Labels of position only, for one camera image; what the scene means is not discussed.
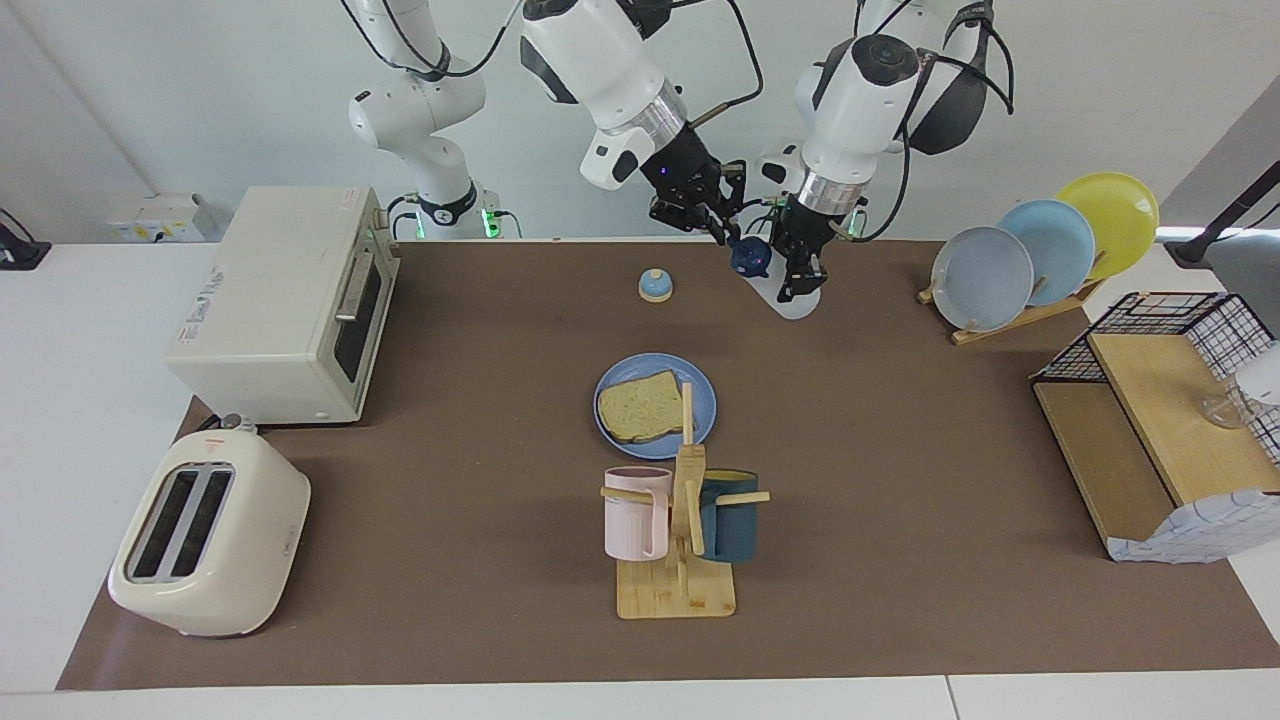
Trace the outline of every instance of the yellow plate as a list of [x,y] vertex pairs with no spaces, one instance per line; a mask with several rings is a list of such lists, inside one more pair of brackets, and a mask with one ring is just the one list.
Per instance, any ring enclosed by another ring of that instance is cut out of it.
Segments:
[[1089,220],[1097,252],[1106,252],[1091,281],[1128,270],[1147,254],[1160,227],[1160,204],[1138,178],[1093,173],[1073,181],[1055,196]]

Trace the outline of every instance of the wooden stand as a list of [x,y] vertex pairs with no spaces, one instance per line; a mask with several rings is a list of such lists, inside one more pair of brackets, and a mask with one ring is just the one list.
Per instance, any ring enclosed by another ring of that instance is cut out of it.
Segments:
[[733,566],[698,557],[704,552],[699,497],[707,450],[694,443],[692,387],[684,386],[685,442],[676,456],[671,543],[667,556],[650,562],[618,560],[618,618],[727,618],[737,610]]
[[1036,396],[1103,542],[1144,541],[1204,497],[1280,491],[1253,433],[1201,415],[1221,383],[1187,337],[1094,334],[1089,346],[1110,384],[1038,383]]
[[[1101,263],[1102,259],[1106,256],[1107,254],[1105,251],[1098,252],[1098,255],[1093,259],[1093,266],[1097,268],[1098,263]],[[1038,291],[1044,284],[1044,281],[1046,278],[1038,278],[1036,281],[1036,286],[1032,288],[1032,295],[1034,295],[1036,291]],[[1069,310],[1075,310],[1076,307],[1084,305],[1084,301],[1088,300],[1089,296],[1092,296],[1101,284],[1102,281],[1087,282],[1084,283],[1083,287],[1080,287],[1080,290],[1075,291],[1074,295],[1069,295],[1065,299],[1059,300],[1057,302],[1053,302],[1051,305],[1041,305],[1039,307],[1028,307],[1027,310],[1023,310],[1023,313],[1018,315],[1018,318],[1012,323],[1009,323],[1007,325],[991,332],[984,332],[984,333],[974,332],[973,323],[969,323],[969,327],[951,333],[951,342],[952,345],[966,345],[975,340],[996,336],[1005,331],[1011,331],[1014,328],[1029,325],[1032,323],[1043,320],[1046,318],[1052,318],[1053,315],[1061,315],[1062,313],[1066,313]],[[915,300],[920,305],[932,305],[934,290],[936,290],[934,286],[931,284],[929,287],[915,293]]]

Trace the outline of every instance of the label sticker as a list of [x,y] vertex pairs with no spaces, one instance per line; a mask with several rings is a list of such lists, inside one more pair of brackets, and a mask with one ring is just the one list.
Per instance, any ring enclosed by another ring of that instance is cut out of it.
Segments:
[[214,306],[214,296],[221,290],[225,279],[227,265],[214,265],[209,270],[209,279],[205,281],[205,286],[196,293],[196,300],[191,304],[191,311],[187,313],[187,319],[178,328],[178,345],[191,345],[200,337],[200,327],[209,319],[209,309]]
[[342,193],[342,202],[338,204],[338,208],[342,210],[355,210],[356,200],[358,199],[360,199],[360,188],[348,187],[347,192]]

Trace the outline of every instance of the mug rack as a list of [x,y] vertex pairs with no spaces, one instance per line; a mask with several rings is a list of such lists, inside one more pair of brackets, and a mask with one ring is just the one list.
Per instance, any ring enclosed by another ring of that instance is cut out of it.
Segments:
[[[684,383],[684,443],[676,455],[671,493],[671,548],[660,560],[617,560],[617,611],[623,620],[669,618],[728,618],[737,610],[733,566],[699,557],[705,552],[700,497],[707,473],[707,448],[694,442],[694,389]],[[645,493],[602,488],[604,497],[653,502]],[[767,502],[769,493],[744,493],[717,505]]]

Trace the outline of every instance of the white wall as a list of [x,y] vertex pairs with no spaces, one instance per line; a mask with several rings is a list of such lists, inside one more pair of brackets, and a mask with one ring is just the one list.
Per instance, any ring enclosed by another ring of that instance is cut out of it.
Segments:
[[109,241],[102,218],[146,181],[8,0],[0,0],[0,208],[36,237]]
[[[408,188],[399,161],[360,145],[348,99],[390,72],[338,0],[12,0],[88,105],[157,190],[200,192],[229,217],[250,184],[369,183]],[[799,135],[791,86],[849,33],[852,0],[742,0],[765,65],[756,102],[707,126],[723,159]],[[475,59],[508,0],[436,0],[442,35]],[[1078,174],[1123,169],[1165,197],[1280,69],[1280,5],[1161,0],[1001,0],[997,26],[1018,61],[1019,111],[989,111],[969,145],[913,168],[892,234],[943,237],[991,223]],[[652,41],[694,113],[751,85],[722,3],[678,10]],[[996,77],[1000,73],[992,70]],[[604,193],[577,176],[591,126],[554,106],[518,67],[516,33],[486,69],[489,106],[444,135],[532,236],[666,234],[649,190]],[[873,222],[897,164],[870,191]]]

